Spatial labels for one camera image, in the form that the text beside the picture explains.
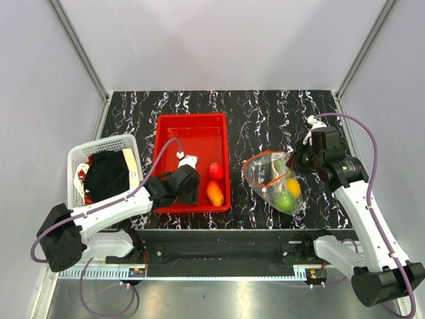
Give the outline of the red fake apple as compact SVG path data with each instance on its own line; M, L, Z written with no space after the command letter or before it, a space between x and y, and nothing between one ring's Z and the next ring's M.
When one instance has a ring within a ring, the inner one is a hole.
M224 169L219 163L211 163L208 168L208 177L211 180L222 180L224 177Z

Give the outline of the orange fake mango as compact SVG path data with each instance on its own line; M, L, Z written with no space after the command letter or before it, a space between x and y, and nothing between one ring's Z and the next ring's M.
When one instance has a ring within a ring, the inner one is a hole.
M224 203L224 195L217 181L211 180L208 182L206 194L213 206L221 206Z

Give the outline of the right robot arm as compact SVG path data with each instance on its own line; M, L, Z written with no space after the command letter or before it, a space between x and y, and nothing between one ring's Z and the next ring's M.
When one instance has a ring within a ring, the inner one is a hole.
M348 214L362 253L324 233L301 247L308 263L323 259L351 282L367 307L408 296L423 280L424 266L413 263L396 242L376 201L367 194L370 179L361 161L345 155L339 130L313 127L299 140L287 166L296 173L316 173Z

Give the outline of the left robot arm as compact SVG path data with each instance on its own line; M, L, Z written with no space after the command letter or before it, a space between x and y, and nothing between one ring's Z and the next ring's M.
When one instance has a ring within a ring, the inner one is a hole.
M91 258L136 263L143 256L143 247L135 235L126 230L107 232L106 228L178 201L196 201L200 179L196 169L183 165L99 203L74 209L61 203L50 210L35 243L41 246L52 272Z

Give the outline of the clear zip top bag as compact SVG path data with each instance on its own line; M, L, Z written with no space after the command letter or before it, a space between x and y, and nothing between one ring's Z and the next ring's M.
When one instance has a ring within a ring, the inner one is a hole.
M242 166L249 186L266 203L280 213L296 215L303 197L297 175L286 166L290 156L285 152L262 152Z

